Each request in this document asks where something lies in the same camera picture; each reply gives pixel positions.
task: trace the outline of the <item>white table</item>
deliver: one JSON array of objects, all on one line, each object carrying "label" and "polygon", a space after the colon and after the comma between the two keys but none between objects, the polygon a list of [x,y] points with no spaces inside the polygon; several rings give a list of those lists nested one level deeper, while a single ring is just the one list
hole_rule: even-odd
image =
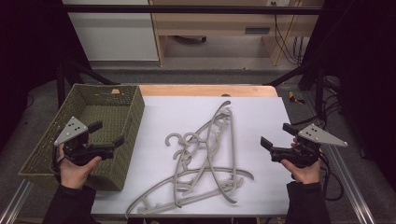
[{"label": "white table", "polygon": [[[167,147],[165,137],[169,133],[195,132],[212,118],[226,100],[232,102],[229,107],[234,116],[237,168],[253,173],[255,179],[244,177],[242,186],[230,194],[237,201],[235,204],[228,203],[222,195],[218,195],[149,216],[259,217],[282,216],[287,213],[289,198],[286,184],[291,181],[290,173],[281,164],[271,162],[269,152],[260,145],[260,137],[264,136],[277,147],[290,146],[292,136],[282,131],[283,123],[289,122],[289,118],[281,98],[161,97],[147,96],[149,93],[145,96],[143,88],[142,92],[146,107],[124,190],[98,192],[92,208],[93,214],[123,216],[127,207],[142,193],[172,176],[177,164],[172,157],[180,146],[173,139],[171,146]],[[214,161],[216,166],[231,166],[229,138],[229,134],[224,135],[224,144],[221,144]],[[189,167],[199,168],[200,164],[199,161],[192,162]],[[208,189],[217,187],[211,174],[205,174],[200,183],[201,189],[202,186]],[[172,193],[172,185],[164,186],[149,201],[154,204],[172,202]],[[132,215],[141,217],[136,210]]]}]

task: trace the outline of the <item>gray floor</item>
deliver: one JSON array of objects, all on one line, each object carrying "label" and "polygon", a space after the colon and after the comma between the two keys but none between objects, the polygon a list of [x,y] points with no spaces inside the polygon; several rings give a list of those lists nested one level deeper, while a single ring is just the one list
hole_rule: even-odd
[{"label": "gray floor", "polygon": [[[104,77],[122,83],[262,84],[282,76],[295,66],[284,60],[280,66],[273,67],[268,56],[257,49],[263,49],[259,37],[209,37],[205,43],[170,39],[164,67],[152,63],[97,63],[95,68]],[[128,66],[138,69],[132,71]],[[301,105],[289,100],[290,90],[294,91],[297,98],[304,98],[294,85],[297,81],[298,77],[277,88],[291,122],[312,117],[307,104]],[[33,96],[29,97],[30,101],[34,98],[33,104],[25,110],[20,124],[0,155],[2,211],[21,183],[18,171],[57,112],[54,81],[32,90],[30,95]],[[327,130],[348,141],[349,147],[339,149],[339,153],[376,223],[396,223],[396,194],[375,163],[361,158],[360,146],[342,114],[334,112],[329,115]],[[333,197],[338,192],[338,186],[332,179],[330,196]],[[33,187],[21,208],[19,221],[22,217],[43,217],[52,194],[51,190]],[[361,223],[348,195],[344,195],[340,201],[328,202],[328,207],[333,223]]]}]

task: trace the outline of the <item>woven basket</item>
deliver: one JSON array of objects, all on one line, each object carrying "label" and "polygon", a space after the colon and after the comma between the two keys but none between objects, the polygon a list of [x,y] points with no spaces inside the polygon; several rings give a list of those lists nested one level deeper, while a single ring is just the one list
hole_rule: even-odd
[{"label": "woven basket", "polygon": [[111,143],[121,135],[125,143],[115,150],[113,159],[99,164],[87,185],[98,190],[122,190],[144,108],[138,86],[74,85],[19,175],[46,189],[57,188],[50,170],[55,139],[71,117],[85,125],[101,120],[103,128],[90,134],[90,143]]}]

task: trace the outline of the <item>cable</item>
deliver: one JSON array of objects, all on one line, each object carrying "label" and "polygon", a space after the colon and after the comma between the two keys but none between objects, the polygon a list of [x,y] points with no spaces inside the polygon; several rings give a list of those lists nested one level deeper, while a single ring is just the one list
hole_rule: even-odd
[{"label": "cable", "polygon": [[[335,102],[335,103],[331,104],[329,107],[323,109],[323,111],[325,112],[325,117],[326,117],[326,112],[327,112],[328,110],[332,109],[333,107],[335,107],[335,106],[338,105],[338,104],[339,104],[339,102]],[[299,125],[299,124],[304,124],[304,123],[310,122],[310,121],[312,121],[312,120],[314,120],[314,119],[317,119],[317,118],[318,118],[318,115],[315,115],[315,116],[312,117],[312,118],[305,119],[305,120],[302,120],[302,121],[298,121],[298,122],[292,123],[291,125],[295,126],[295,125]]]},{"label": "cable", "polygon": [[293,57],[294,59],[297,61],[297,64],[301,64],[303,61],[303,57],[304,55],[302,55],[302,51],[303,51],[303,43],[304,43],[304,37],[300,36],[300,47],[299,47],[299,51],[298,53],[296,52],[296,48],[297,48],[297,39],[298,37],[295,36],[294,37],[294,42],[293,42]]},{"label": "cable", "polygon": [[324,101],[327,102],[328,100],[332,99],[333,97],[336,97],[338,99],[338,93],[335,93],[335,94],[332,94],[332,95],[328,96],[326,98],[326,100],[324,100]]},{"label": "cable", "polygon": [[[326,114],[326,116],[330,116],[330,114],[334,113],[335,111],[339,111],[339,108],[335,108],[334,110],[331,110],[328,114]],[[326,126],[327,126],[327,118],[326,118],[326,122],[323,122],[321,125],[323,130],[326,130]]]},{"label": "cable", "polygon": [[49,168],[51,169],[51,171],[55,174],[59,174],[60,170],[59,170],[59,166],[58,166],[58,158],[57,158],[57,147],[56,146],[52,146],[52,163],[50,164]]},{"label": "cable", "polygon": [[294,60],[294,62],[291,62],[291,61],[290,61],[290,59],[288,58],[288,55],[285,53],[285,50],[283,50],[282,46],[280,46],[279,41],[277,40],[276,33],[279,32],[280,38],[281,38],[282,41],[283,41],[283,45],[285,46],[286,51],[288,52],[289,56],[291,57],[290,52],[289,52],[289,49],[288,49],[288,46],[286,46],[286,43],[285,43],[285,41],[283,40],[283,36],[282,36],[282,34],[280,33],[279,29],[277,28],[277,19],[276,19],[276,15],[274,15],[274,17],[275,17],[275,41],[276,41],[277,45],[280,47],[280,50],[282,50],[282,52],[283,52],[283,54],[285,55],[285,57],[286,57],[286,59],[288,60],[288,62],[289,62],[289,63],[292,63],[292,64],[297,64],[297,63],[295,62],[295,60]]},{"label": "cable", "polygon": [[35,102],[35,97],[33,95],[27,95],[28,97],[32,98],[32,102],[30,102],[30,104],[28,106],[26,106],[25,109],[29,108],[30,106],[33,105],[33,103]]},{"label": "cable", "polygon": [[326,113],[326,112],[327,112],[328,110],[332,109],[333,107],[339,106],[340,103],[337,101],[337,102],[333,103],[332,105],[330,105],[330,106],[327,107],[327,108],[326,108],[326,104],[327,104],[327,103],[323,104],[323,111],[325,112],[325,113],[324,113],[324,116],[323,116],[323,121],[324,121],[323,130],[326,129],[326,126],[327,126],[327,117],[330,115],[330,113],[328,114],[328,113]]},{"label": "cable", "polygon": [[[326,174],[324,176],[324,182],[323,182],[323,195],[325,196],[325,199],[327,201],[331,201],[331,202],[338,201],[344,196],[344,192],[345,192],[344,186],[341,183],[340,178],[335,173],[333,173],[331,171],[329,159],[326,157],[326,155],[324,153],[320,152],[319,158],[326,165],[326,169],[322,168],[322,167],[320,168],[320,169],[322,169],[322,170],[324,170],[326,172]],[[331,176],[333,176],[337,180],[338,184],[340,185],[340,194],[337,197],[335,197],[335,198],[327,198],[326,197],[327,189],[329,187],[329,180],[330,180]]]}]

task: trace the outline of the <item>white cabinet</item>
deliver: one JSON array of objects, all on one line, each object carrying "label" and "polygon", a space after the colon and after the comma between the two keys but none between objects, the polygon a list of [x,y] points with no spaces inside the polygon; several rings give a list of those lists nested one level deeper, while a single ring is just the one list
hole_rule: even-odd
[{"label": "white cabinet", "polygon": [[[147,5],[146,0],[64,0],[73,5]],[[148,13],[69,13],[92,61],[158,61]]]}]

